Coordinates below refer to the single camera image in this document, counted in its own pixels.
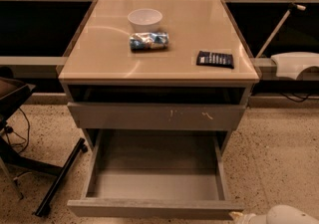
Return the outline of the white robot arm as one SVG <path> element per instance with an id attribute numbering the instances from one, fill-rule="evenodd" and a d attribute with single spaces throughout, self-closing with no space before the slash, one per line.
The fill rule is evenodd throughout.
<path id="1" fill-rule="evenodd" d="M 273 206 L 262 215 L 232 211 L 230 216 L 234 224 L 319 224 L 318 219 L 289 205 Z"/>

